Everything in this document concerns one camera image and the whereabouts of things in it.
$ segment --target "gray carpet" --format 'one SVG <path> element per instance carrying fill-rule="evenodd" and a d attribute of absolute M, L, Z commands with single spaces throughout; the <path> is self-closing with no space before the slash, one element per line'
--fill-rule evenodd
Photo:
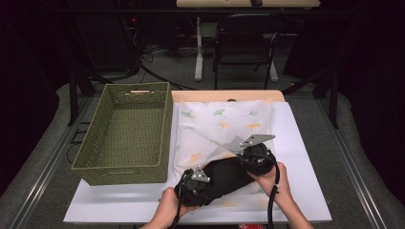
<path fill-rule="evenodd" d="M 273 90 L 283 90 L 296 81 L 296 78 L 281 75 L 288 56 L 288 48 L 293 37 L 284 37 L 280 42 L 280 49 L 274 61 L 279 73 L 280 82 L 269 83 L 268 88 Z M 172 52 L 156 52 L 153 55 L 153 62 L 143 61 L 144 65 L 153 72 L 166 77 L 188 87 L 204 90 L 212 90 L 214 87 L 212 72 L 212 51 L 205 49 L 203 78 L 201 82 L 194 80 L 195 54 L 184 55 L 192 50 L 181 50 L 182 54 Z M 228 69 L 222 70 L 222 79 L 227 75 L 239 75 L 242 82 L 232 85 L 232 88 L 244 88 L 244 76 L 249 75 L 259 79 L 263 75 L 263 70 L 257 73 L 247 70 Z M 120 83 L 156 82 L 157 79 L 144 71 L 139 71 L 136 75 L 120 80 Z M 101 92 L 103 86 L 96 83 L 96 88 Z M 321 189 L 329 202 L 332 222 L 316 223 L 315 228 L 373 228 L 367 211 L 365 211 L 358 193 L 356 192 L 348 171 L 345 168 L 345 161 L 341 156 L 341 145 L 336 141 L 330 124 L 325 119 L 322 109 L 322 102 L 314 100 L 308 94 L 312 90 L 308 85 L 295 95 L 286 96 L 287 102 L 297 120 L 302 138 L 307 147 L 309 157 L 315 173 L 318 177 Z M 72 199 L 79 177 L 71 170 L 70 160 L 74 160 L 78 150 L 78 145 L 70 144 L 71 139 L 63 139 L 64 133 L 69 131 L 69 91 L 67 86 L 58 91 L 60 105 L 47 132 L 38 143 L 27 163 L 21 169 L 14 182 L 7 192 L 0 198 L 0 228 L 133 228 L 132 225 L 73 225 L 63 222 L 70 199 Z M 96 108 L 97 97 L 90 100 L 88 110 L 82 111 L 84 116 L 79 122 L 91 121 Z M 385 188 L 377 172 L 367 160 L 359 144 L 358 133 L 352 120 L 349 101 L 342 95 L 338 103 L 338 133 L 343 137 L 358 170 L 363 177 L 371 196 L 384 219 L 386 228 L 405 228 L 404 206 L 395 199 Z M 79 130 L 86 130 L 87 124 L 78 124 Z M 74 140 L 80 140 L 84 135 L 78 135 Z M 60 142 L 68 141 L 66 145 L 60 147 Z M 56 166 L 50 173 L 49 179 L 45 182 L 43 189 L 38 189 L 39 198 L 32 204 L 30 211 L 23 211 L 26 216 L 21 217 L 18 211 L 24 205 L 27 197 L 30 197 L 30 190 L 35 187 L 35 183 L 41 173 L 47 167 L 47 163 L 52 156 L 57 157 Z M 285 225 L 277 225 L 276 228 L 286 228 Z"/>

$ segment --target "dark background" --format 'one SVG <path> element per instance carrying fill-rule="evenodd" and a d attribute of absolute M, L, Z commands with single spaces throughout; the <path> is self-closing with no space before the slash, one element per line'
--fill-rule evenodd
<path fill-rule="evenodd" d="M 321 2 L 320 9 L 345 10 L 357 6 L 356 1 Z M 54 21 L 41 14 L 37 2 L 9 0 L 0 4 L 0 77 L 3 80 L 0 193 L 3 193 L 53 120 L 58 106 L 55 92 L 68 83 L 71 66 L 55 39 Z M 385 1 L 371 16 L 370 23 L 361 28 L 359 42 L 339 70 L 339 92 L 352 104 L 362 147 L 387 187 L 402 203 L 405 202 L 405 188 L 401 183 L 405 175 L 404 10 L 400 1 Z M 285 73 L 305 78 L 324 68 L 339 53 L 349 24 L 336 19 L 306 20 Z M 79 62 L 93 69 L 94 59 L 83 52 L 77 38 L 67 37 Z M 119 38 L 103 43 L 106 47 L 114 46 L 115 39 Z M 132 60 L 131 54 L 127 57 L 121 62 L 122 68 Z"/>

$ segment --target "desk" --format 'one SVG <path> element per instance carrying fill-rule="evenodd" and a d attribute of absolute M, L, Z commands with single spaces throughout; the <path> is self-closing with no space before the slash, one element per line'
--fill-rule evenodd
<path fill-rule="evenodd" d="M 177 0 L 179 8 L 251 8 L 249 0 Z M 318 0 L 263 0 L 260 8 L 312 8 L 319 7 Z M 203 79 L 203 46 L 202 46 L 202 22 L 197 17 L 197 61 L 194 79 Z M 274 64 L 270 67 L 272 82 L 278 82 L 278 76 Z"/>
<path fill-rule="evenodd" d="M 279 161 L 288 167 L 288 179 L 291 192 L 303 213 L 312 222 L 330 221 L 330 211 L 319 187 L 315 173 L 309 161 L 308 153 L 299 133 L 289 105 L 278 91 L 174 91 L 175 101 L 170 144 L 169 165 L 173 164 L 178 108 L 180 101 L 226 101 L 273 99 L 271 110 L 271 132 L 274 138 L 273 153 Z M 148 222 L 159 204 L 162 190 L 175 186 L 173 166 L 169 166 L 166 183 L 126 184 L 89 186 L 81 180 L 71 205 L 64 218 L 69 223 L 116 223 L 142 224 Z M 252 205 L 241 206 L 225 203 L 235 202 L 246 195 L 238 196 L 237 191 L 215 199 L 208 206 L 197 209 L 184 216 L 180 224 L 237 224 L 266 223 L 267 199 L 253 199 Z M 277 208 L 273 208 L 273 220 L 287 222 L 286 217 Z"/>

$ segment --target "wicker basket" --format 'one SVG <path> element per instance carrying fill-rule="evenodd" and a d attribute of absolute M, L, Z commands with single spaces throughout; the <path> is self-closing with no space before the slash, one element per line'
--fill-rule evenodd
<path fill-rule="evenodd" d="M 72 170 L 90 185 L 166 182 L 172 113 L 168 83 L 106 85 Z"/>

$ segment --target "chair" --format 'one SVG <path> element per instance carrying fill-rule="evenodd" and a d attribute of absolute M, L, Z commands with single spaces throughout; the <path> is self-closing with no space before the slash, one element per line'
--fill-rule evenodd
<path fill-rule="evenodd" d="M 267 65 L 264 89 L 270 78 L 274 45 L 283 22 L 274 14 L 231 14 L 217 26 L 213 71 L 218 87 L 219 65 Z"/>

